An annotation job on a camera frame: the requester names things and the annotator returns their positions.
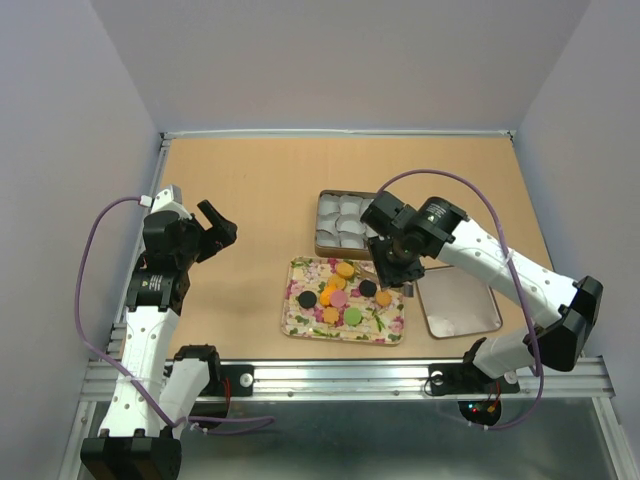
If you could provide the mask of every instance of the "black macaron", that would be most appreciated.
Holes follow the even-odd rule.
[[[363,280],[358,287],[363,297],[374,297],[378,291],[378,287],[371,280]]]
[[[298,295],[298,303],[302,308],[313,308],[315,307],[317,301],[318,297],[316,297],[316,294],[310,290],[302,292],[300,295]]]

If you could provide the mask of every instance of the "macaron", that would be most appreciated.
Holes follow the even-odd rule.
[[[324,323],[328,323],[329,325],[337,323],[339,318],[340,312],[338,312],[337,308],[325,308],[324,312],[322,312],[322,319],[324,320]]]
[[[342,278],[348,280],[355,275],[356,269],[353,268],[353,265],[347,262],[341,262],[336,265],[336,273]]]
[[[327,284],[329,286],[334,286],[340,290],[344,290],[344,288],[347,286],[347,281],[337,273],[334,273],[333,275],[331,275],[331,278],[329,278],[329,282]]]
[[[378,291],[378,286],[371,280],[363,280],[362,282],[360,282],[358,290],[360,290],[360,294],[363,297],[371,298],[375,296],[376,292]]]
[[[336,290],[329,297],[329,301],[331,302],[332,307],[340,308],[346,305],[347,303],[347,294],[342,290]]]
[[[379,291],[376,293],[376,302],[381,307],[388,307],[391,305],[391,294],[389,292]]]
[[[320,304],[323,307],[328,307],[329,305],[331,305],[331,294],[336,290],[338,289],[332,285],[328,285],[327,287],[325,287],[325,289],[320,294]]]
[[[344,311],[344,323],[355,327],[362,321],[362,312],[357,307],[349,307]]]
[[[317,301],[318,297],[310,290],[306,290],[298,295],[298,303],[302,308],[313,308]]]

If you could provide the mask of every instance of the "floor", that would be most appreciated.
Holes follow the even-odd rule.
[[[503,419],[530,400],[508,400]],[[469,428],[457,403],[244,404],[276,415],[242,437],[186,432],[180,480],[615,479],[589,399],[543,401],[512,430]]]

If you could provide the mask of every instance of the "screw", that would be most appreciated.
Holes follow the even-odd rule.
[[[243,373],[242,375],[240,375],[240,385],[242,385],[244,388],[248,388],[253,385],[253,375],[251,375],[250,373]]]
[[[511,385],[515,385],[516,383],[518,383],[518,375],[516,374],[516,372],[505,373],[504,379]]]
[[[444,384],[443,377],[444,375],[442,372],[440,370],[436,370],[434,372],[430,372],[429,381],[436,387],[439,387]]]

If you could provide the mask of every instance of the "pink macaron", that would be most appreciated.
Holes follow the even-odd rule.
[[[329,302],[331,302],[331,306],[333,307],[344,307],[347,304],[347,294],[342,290],[336,290],[329,297]]]

